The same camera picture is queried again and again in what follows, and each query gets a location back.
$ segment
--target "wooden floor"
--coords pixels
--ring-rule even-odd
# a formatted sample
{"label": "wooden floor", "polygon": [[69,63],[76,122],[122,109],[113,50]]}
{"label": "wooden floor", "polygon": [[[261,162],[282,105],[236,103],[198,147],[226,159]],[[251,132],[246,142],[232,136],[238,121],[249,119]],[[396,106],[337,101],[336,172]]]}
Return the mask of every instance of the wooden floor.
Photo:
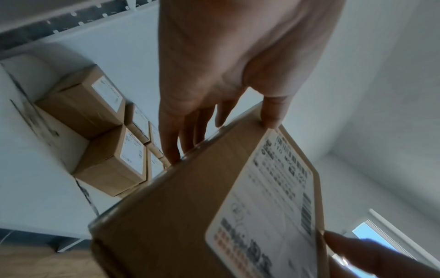
{"label": "wooden floor", "polygon": [[0,245],[0,278],[104,278],[88,250]]}

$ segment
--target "white label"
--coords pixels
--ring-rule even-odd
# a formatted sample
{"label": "white label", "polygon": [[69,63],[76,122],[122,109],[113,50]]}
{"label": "white label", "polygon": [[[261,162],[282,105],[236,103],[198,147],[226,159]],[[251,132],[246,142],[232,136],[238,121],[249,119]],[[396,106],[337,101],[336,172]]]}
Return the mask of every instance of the white label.
{"label": "white label", "polygon": [[95,81],[92,84],[92,88],[115,112],[118,112],[122,96],[105,76],[101,76],[101,78]]}
{"label": "white label", "polygon": [[152,153],[151,154],[151,178],[162,173],[164,170],[164,165],[162,162]]}
{"label": "white label", "polygon": [[150,138],[148,119],[136,105],[134,106],[133,123],[138,129],[140,129],[142,134],[147,138]]}
{"label": "white label", "polygon": [[139,174],[143,171],[143,144],[128,129],[122,144],[121,159],[127,162]]}
{"label": "white label", "polygon": [[281,133],[268,130],[205,240],[238,278],[318,276],[313,175]]}
{"label": "white label", "polygon": [[154,145],[159,149],[161,153],[162,151],[162,145],[160,144],[160,136],[159,136],[159,130],[154,125],[151,125],[151,133],[154,140]]}

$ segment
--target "finger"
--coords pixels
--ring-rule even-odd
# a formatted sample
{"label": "finger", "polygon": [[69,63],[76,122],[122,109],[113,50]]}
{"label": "finger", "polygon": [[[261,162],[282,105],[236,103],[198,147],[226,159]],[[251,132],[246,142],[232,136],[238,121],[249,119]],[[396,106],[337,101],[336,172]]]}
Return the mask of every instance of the finger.
{"label": "finger", "polygon": [[180,152],[177,147],[179,130],[183,128],[185,117],[170,113],[164,108],[163,101],[159,105],[159,134],[162,151],[171,164],[180,160]]}
{"label": "finger", "polygon": [[261,120],[267,128],[277,128],[287,114],[293,96],[264,97],[261,108]]}
{"label": "finger", "polygon": [[221,127],[228,118],[232,109],[237,105],[238,98],[234,100],[224,101],[217,104],[217,115],[215,116],[215,126]]}
{"label": "finger", "polygon": [[196,128],[194,130],[194,145],[205,140],[206,126],[214,114],[215,106],[204,108],[199,111]]}
{"label": "finger", "polygon": [[332,257],[329,257],[329,268],[331,278],[359,278],[347,267],[343,267]]}
{"label": "finger", "polygon": [[183,129],[179,132],[180,144],[183,153],[187,153],[194,148],[194,128],[197,123],[198,110],[185,117]]}
{"label": "finger", "polygon": [[325,232],[324,239],[336,254],[379,278],[440,277],[434,269],[372,240],[349,239],[332,232]]}

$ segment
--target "hand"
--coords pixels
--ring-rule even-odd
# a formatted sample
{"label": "hand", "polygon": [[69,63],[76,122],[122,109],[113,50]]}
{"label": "hand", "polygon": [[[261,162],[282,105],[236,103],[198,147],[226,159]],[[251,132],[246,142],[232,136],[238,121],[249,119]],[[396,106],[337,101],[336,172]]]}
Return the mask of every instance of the hand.
{"label": "hand", "polygon": [[[327,245],[355,267],[379,278],[440,278],[440,272],[372,240],[349,239],[332,232],[324,234]],[[332,278],[357,277],[330,258]]]}
{"label": "hand", "polygon": [[248,87],[276,128],[320,58],[345,0],[162,0],[159,132],[174,164],[224,124]]}

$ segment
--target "window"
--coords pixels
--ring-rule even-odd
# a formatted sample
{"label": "window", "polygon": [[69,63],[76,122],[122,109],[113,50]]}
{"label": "window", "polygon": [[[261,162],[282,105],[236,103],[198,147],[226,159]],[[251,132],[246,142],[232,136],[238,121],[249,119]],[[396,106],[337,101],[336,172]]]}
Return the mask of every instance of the window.
{"label": "window", "polygon": [[[371,239],[381,245],[392,250],[405,254],[415,260],[418,260],[426,265],[440,269],[440,262],[427,253],[423,248],[406,237],[401,231],[394,227],[391,223],[386,221],[374,210],[370,210],[366,218],[361,219],[354,225],[354,229],[345,233],[344,235],[351,238]],[[350,265],[344,258],[340,258],[334,254],[333,258],[348,267],[360,278],[374,278],[374,275],[365,273],[362,270]]]}

